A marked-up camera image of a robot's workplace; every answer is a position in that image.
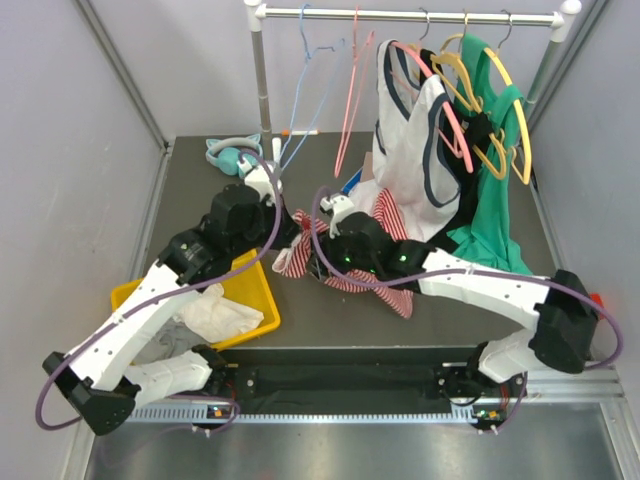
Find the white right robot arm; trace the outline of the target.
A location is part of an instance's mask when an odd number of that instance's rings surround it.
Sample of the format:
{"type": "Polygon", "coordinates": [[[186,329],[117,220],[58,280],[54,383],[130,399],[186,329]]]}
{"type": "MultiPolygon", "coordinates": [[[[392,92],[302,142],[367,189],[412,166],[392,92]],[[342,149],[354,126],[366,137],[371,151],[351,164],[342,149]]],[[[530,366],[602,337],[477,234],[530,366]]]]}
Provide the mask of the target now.
{"type": "Polygon", "coordinates": [[[585,370],[598,315],[576,274],[513,274],[463,260],[428,242],[396,240],[341,194],[318,193],[312,212],[330,218],[327,232],[314,230],[312,242],[331,276],[456,300],[520,325],[519,331],[476,348],[466,372],[474,393],[490,395],[503,382],[529,371],[585,370]],[[355,272],[364,279],[353,278],[355,272]]]}

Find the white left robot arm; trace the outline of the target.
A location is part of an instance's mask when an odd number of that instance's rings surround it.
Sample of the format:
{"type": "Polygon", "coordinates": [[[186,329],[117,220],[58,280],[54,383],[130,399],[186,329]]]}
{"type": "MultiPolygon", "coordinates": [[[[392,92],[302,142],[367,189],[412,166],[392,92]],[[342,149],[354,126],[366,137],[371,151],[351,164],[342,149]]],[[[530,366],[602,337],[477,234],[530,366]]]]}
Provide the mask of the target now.
{"type": "Polygon", "coordinates": [[[174,235],[130,297],[82,344],[53,352],[42,364],[48,378],[36,401],[43,418],[57,388],[97,436],[119,428],[135,409],[175,395],[214,399],[226,387],[226,363],[218,351],[197,345],[169,359],[140,365],[135,359],[165,323],[210,286],[250,269],[271,249],[298,235],[285,211],[279,172],[259,160],[238,184],[216,194],[209,213],[174,235]]]}

